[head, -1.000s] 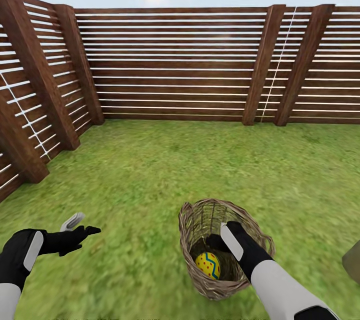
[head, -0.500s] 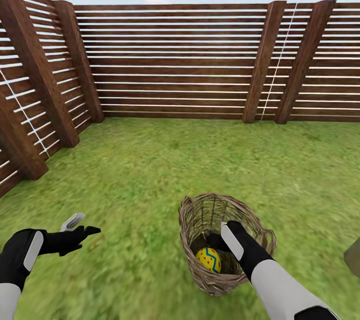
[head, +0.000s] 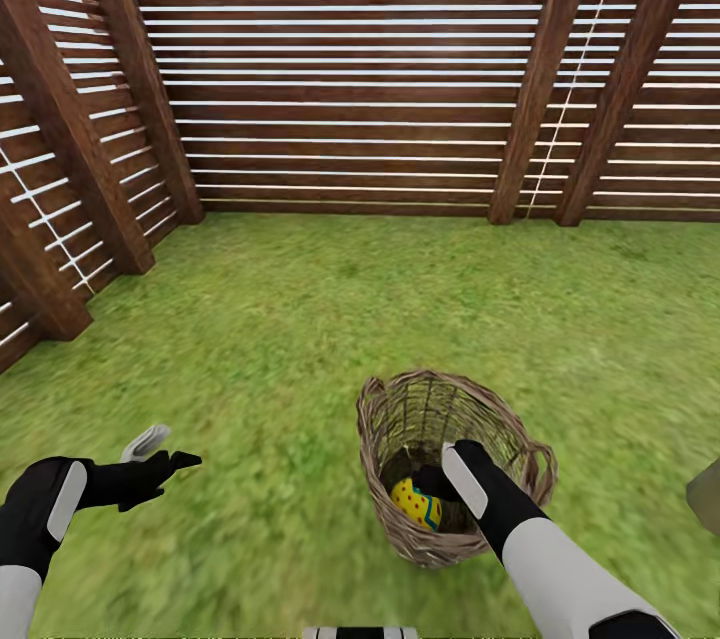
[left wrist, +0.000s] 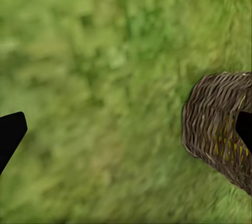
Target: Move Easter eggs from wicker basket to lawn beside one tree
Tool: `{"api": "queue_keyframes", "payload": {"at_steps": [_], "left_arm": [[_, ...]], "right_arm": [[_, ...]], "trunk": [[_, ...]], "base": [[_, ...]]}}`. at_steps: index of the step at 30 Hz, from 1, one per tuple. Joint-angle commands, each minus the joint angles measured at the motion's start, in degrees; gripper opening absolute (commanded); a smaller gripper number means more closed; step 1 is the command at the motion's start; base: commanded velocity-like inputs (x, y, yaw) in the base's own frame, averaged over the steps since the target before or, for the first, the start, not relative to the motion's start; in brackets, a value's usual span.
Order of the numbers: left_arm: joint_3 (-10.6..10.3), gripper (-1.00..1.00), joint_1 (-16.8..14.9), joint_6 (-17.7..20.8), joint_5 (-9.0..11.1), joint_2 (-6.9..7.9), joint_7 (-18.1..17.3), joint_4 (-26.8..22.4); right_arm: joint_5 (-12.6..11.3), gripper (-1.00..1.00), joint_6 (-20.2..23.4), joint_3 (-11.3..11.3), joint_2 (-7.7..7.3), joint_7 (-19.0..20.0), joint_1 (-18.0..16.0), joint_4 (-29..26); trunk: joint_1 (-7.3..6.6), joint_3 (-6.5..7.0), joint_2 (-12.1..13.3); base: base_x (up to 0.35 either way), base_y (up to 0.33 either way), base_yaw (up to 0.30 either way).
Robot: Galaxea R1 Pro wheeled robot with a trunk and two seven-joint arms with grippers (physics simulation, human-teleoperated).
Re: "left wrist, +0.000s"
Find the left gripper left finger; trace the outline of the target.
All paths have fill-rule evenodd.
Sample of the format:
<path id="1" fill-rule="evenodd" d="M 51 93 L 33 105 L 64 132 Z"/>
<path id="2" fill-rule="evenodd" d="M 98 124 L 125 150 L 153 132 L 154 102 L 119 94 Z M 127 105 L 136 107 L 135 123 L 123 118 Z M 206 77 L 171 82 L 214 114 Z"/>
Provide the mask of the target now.
<path id="1" fill-rule="evenodd" d="M 0 117 L 0 174 L 26 132 L 27 124 L 22 111 Z"/>

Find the wicker basket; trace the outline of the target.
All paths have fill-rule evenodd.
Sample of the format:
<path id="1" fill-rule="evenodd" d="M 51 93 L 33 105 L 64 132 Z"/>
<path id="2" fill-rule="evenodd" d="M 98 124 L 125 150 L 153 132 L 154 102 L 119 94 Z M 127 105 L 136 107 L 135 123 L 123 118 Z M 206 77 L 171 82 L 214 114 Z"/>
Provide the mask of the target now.
<path id="1" fill-rule="evenodd" d="M 221 72 L 204 75 L 197 83 L 181 118 L 185 149 L 248 195 L 252 195 L 252 153 L 240 137 L 235 141 L 235 127 L 238 114 L 251 113 L 250 109 L 252 72 Z M 239 146 L 243 148 L 240 156 Z"/>

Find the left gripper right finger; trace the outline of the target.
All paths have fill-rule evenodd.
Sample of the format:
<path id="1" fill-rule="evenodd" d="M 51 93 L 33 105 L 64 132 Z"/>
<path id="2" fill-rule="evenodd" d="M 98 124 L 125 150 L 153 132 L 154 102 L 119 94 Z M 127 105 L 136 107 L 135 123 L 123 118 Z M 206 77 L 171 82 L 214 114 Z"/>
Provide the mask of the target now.
<path id="1" fill-rule="evenodd" d="M 235 130 L 252 153 L 252 112 L 241 111 L 238 114 Z"/>

